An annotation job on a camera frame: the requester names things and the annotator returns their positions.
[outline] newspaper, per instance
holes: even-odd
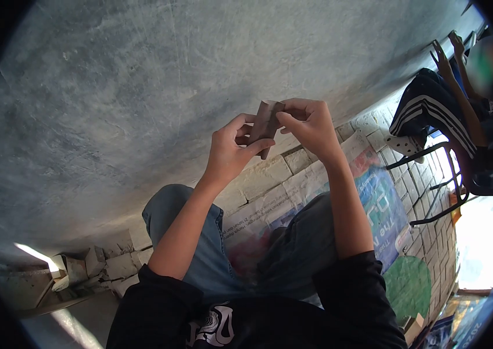
[[[409,224],[388,171],[366,137],[356,132],[341,145],[355,178],[359,197],[373,231],[375,255],[383,273],[398,257],[409,237]],[[224,244],[238,275],[256,278],[256,266],[268,251],[271,233],[286,227],[308,202],[330,186],[324,165],[317,161],[243,206],[223,220]]]

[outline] white shoe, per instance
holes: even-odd
[[[392,148],[392,150],[395,150],[396,152],[404,156],[411,156],[423,150],[423,147],[420,146],[413,137],[396,137],[392,135],[386,135],[384,137],[384,142],[388,144],[390,148]],[[415,161],[422,164],[424,163],[424,158],[420,157]]]

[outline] forearm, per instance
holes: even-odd
[[[334,236],[339,259],[372,251],[373,235],[343,151],[324,163],[330,183]]]
[[[456,62],[458,64],[458,69],[460,71],[461,81],[464,83],[464,89],[467,96],[471,99],[480,100],[482,97],[475,92],[473,87],[471,86],[471,82],[469,82],[469,78],[467,77],[467,70],[464,63],[464,58],[462,56],[455,56]]]
[[[178,280],[185,277],[204,221],[218,193],[218,188],[200,180],[148,261],[154,273]]]
[[[469,104],[469,101],[465,97],[464,92],[462,92],[458,82],[452,76],[448,76],[444,78],[446,83],[450,86],[452,93],[456,97],[458,105],[461,108],[462,114],[464,115],[464,119],[467,123],[467,129],[469,130],[469,135],[471,137],[472,142],[476,146],[486,147],[487,146],[487,138],[483,129],[481,128],[481,123],[479,122],[479,118],[475,111]]]

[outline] hand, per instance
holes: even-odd
[[[436,66],[438,67],[438,72],[440,75],[445,79],[450,79],[451,77],[455,79],[450,62],[448,62],[448,59],[442,50],[442,46],[438,43],[438,40],[434,40],[432,42],[432,46],[435,48],[436,54],[438,55],[438,60],[435,58],[432,51],[429,52],[431,53],[432,60],[435,61]]]
[[[221,192],[235,177],[237,177],[247,163],[261,150],[276,144],[272,139],[261,139],[247,147],[252,126],[256,115],[239,114],[223,128],[212,134],[210,157],[204,175],[199,185],[207,185]]]
[[[292,98],[282,103],[285,112],[276,114],[280,124],[285,126],[281,133],[292,133],[324,164],[336,159],[342,150],[326,102]]]
[[[456,34],[455,30],[452,30],[450,34],[448,34],[448,38],[454,47],[454,56],[456,58],[462,58],[465,52],[464,43],[461,41],[461,37]]]

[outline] wall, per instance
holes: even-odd
[[[477,29],[465,5],[37,1],[0,62],[0,260],[31,261],[13,242],[52,255],[140,224],[261,99],[324,99],[348,120],[430,63],[434,38]]]

